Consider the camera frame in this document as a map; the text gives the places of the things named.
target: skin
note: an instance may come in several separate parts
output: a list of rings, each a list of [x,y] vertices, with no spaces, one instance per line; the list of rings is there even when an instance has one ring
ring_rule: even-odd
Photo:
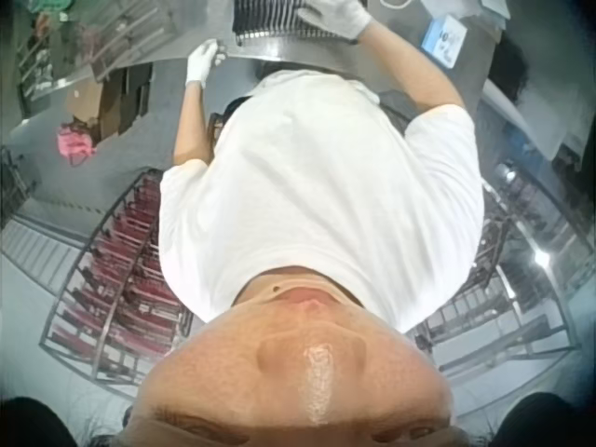
[[[382,320],[316,289],[276,298],[234,306],[159,363],[133,418],[167,408],[247,439],[259,427],[309,428],[308,437],[358,421],[332,433],[338,445],[415,439],[449,425],[444,379]]]
[[[373,21],[359,40],[421,111],[463,106],[449,79],[383,25]],[[176,165],[213,158],[201,102],[200,84],[190,83]],[[247,284],[228,312],[152,370],[131,423],[158,419],[221,445],[286,446],[382,445],[375,442],[414,440],[447,427],[447,383],[358,297],[324,277],[333,295],[305,287],[275,300],[262,295],[304,273],[264,272]]]

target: stainless steel table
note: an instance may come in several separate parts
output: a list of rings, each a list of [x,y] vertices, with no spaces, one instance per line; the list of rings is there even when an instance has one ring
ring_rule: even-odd
[[[197,45],[214,37],[227,46],[230,57],[322,67],[358,78],[377,92],[398,88],[359,45],[325,39],[261,37],[248,40],[240,47],[232,32],[232,0],[168,0],[168,3],[180,35],[152,53],[148,61],[186,58]],[[398,11],[383,7],[379,0],[369,0],[368,3],[369,11],[378,21],[416,47],[421,46],[432,18],[419,0]],[[468,28],[466,43],[455,67],[445,73],[458,87],[473,114],[481,99],[496,41],[479,18],[467,18],[462,22]]]

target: white t-shirt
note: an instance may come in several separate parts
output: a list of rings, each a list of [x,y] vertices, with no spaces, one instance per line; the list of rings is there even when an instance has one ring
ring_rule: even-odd
[[[438,107],[401,136],[364,86],[316,72],[266,79],[207,167],[161,184],[166,281],[206,322],[254,277],[319,272],[406,332],[467,279],[483,200],[474,124]]]

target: nose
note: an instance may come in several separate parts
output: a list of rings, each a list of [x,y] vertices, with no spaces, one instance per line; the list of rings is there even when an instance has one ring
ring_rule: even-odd
[[[360,394],[366,343],[355,332],[314,321],[264,340],[257,357],[267,387],[319,425],[348,411]]]

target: wall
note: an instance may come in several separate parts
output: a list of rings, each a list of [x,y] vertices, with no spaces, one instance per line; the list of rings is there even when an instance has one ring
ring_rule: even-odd
[[[520,110],[545,143],[564,141],[582,155],[596,111],[594,34],[573,1],[515,0],[508,5],[507,35],[529,65]]]

